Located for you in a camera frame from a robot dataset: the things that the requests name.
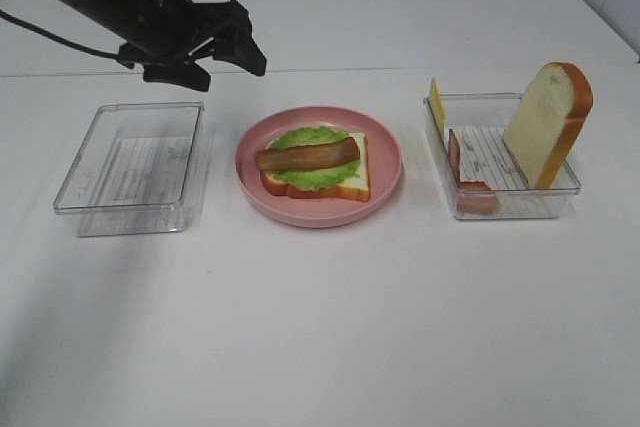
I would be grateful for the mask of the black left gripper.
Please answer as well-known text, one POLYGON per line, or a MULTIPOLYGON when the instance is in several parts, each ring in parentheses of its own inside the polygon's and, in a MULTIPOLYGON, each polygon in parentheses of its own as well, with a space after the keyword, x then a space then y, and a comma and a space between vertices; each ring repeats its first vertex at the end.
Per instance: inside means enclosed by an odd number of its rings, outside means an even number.
POLYGON ((251 37, 248 11, 235 0, 197 3, 191 0, 144 0, 117 34, 126 42, 117 61, 143 67, 143 80, 207 92, 210 74, 199 58, 233 64, 255 76, 266 73, 267 59, 251 37))

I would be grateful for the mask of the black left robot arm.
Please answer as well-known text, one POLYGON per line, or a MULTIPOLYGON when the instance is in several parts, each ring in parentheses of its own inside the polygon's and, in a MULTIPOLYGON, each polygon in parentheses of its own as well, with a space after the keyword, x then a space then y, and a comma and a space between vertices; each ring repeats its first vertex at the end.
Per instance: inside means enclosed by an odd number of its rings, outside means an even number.
POLYGON ((210 57, 255 75, 266 58, 252 37, 248 11, 237 0, 59 0, 124 39, 115 53, 60 37, 8 13, 4 20, 74 50, 141 66, 146 82, 206 92, 210 74, 198 60, 210 57))

